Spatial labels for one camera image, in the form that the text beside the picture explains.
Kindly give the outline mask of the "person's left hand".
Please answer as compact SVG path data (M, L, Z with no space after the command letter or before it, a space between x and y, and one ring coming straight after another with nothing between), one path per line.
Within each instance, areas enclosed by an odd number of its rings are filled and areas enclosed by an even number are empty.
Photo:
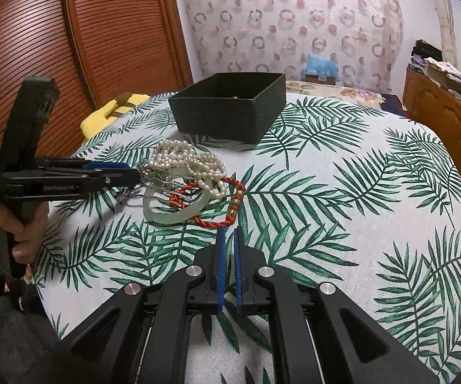
M41 243L43 232L49 222L49 203L42 202L35 211L33 219L24 225L3 204L0 203L0 228L15 236L17 245L13 247L12 255L20 264L32 264Z

